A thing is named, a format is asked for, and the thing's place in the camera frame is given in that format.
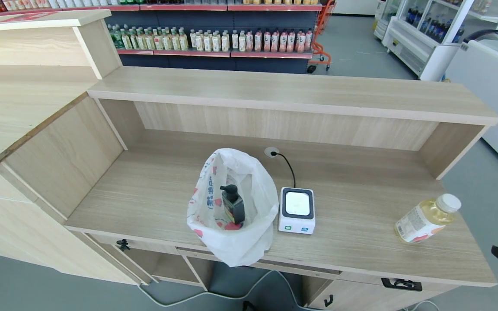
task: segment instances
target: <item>white bottle cap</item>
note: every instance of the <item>white bottle cap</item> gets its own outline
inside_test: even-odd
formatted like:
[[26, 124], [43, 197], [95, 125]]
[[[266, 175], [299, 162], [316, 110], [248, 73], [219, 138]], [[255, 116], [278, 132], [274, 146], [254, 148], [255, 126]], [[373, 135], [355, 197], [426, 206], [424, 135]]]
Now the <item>white bottle cap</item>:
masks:
[[462, 203], [460, 202], [458, 197], [455, 197], [454, 195], [449, 193], [442, 194], [440, 197], [438, 197], [437, 200], [435, 200], [435, 204], [437, 204], [437, 207], [439, 207], [446, 213], [454, 213], [455, 211], [458, 211], [462, 206]]

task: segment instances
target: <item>yellow liquid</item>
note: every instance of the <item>yellow liquid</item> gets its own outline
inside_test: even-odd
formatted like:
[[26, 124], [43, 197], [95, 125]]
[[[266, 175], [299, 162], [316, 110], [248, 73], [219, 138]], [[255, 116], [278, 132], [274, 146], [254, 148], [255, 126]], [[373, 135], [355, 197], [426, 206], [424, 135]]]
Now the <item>yellow liquid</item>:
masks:
[[[434, 225], [447, 226], [448, 224], [451, 224], [455, 220], [454, 214], [447, 213], [441, 210], [435, 203], [435, 199], [424, 200], [420, 202], [419, 206], [425, 218]], [[397, 230], [397, 223], [395, 223], [393, 228], [395, 229], [395, 234], [402, 242], [405, 242], [407, 244], [417, 244], [424, 241], [421, 240], [420, 242], [407, 242], [403, 240], [403, 238], [399, 234], [399, 230]]]

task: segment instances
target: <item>white plastic bag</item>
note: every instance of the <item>white plastic bag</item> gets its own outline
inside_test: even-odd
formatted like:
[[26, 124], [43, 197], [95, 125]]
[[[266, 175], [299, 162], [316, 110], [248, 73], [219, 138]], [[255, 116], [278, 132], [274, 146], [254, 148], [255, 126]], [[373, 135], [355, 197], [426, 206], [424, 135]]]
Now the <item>white plastic bag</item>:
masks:
[[[241, 228], [228, 219], [220, 186], [234, 184], [245, 204]], [[259, 160], [223, 148], [205, 162], [188, 203], [188, 225], [213, 254], [230, 267], [257, 262], [272, 244], [278, 214], [274, 181]]]

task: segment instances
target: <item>black cable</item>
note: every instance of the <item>black cable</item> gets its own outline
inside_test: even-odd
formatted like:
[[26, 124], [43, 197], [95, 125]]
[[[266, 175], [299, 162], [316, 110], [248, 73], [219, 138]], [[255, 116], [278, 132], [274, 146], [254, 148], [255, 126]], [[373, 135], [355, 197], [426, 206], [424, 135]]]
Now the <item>black cable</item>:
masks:
[[284, 158], [284, 160], [287, 162], [287, 165], [289, 166], [289, 170], [291, 171], [291, 175], [293, 176], [293, 187], [294, 188], [297, 188], [296, 187], [296, 182], [295, 182], [295, 173], [293, 173], [293, 168], [291, 167], [291, 165], [289, 164], [289, 161], [287, 161], [287, 158], [281, 154], [281, 153], [278, 153], [276, 151], [273, 151], [270, 153], [272, 157], [275, 157], [275, 156], [282, 156], [282, 158]]

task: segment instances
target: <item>checkout counter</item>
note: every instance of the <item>checkout counter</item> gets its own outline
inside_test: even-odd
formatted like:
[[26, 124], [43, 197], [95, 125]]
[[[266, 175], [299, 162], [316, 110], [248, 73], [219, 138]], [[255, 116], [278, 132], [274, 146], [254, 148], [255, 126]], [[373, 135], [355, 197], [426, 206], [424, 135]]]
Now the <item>checkout counter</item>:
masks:
[[462, 217], [421, 244], [395, 222], [498, 116], [455, 83], [124, 67], [108, 10], [0, 16], [0, 255], [107, 281], [208, 290], [218, 260], [186, 224], [205, 159], [288, 156], [312, 235], [253, 266], [303, 276], [311, 308], [397, 310], [497, 281]]

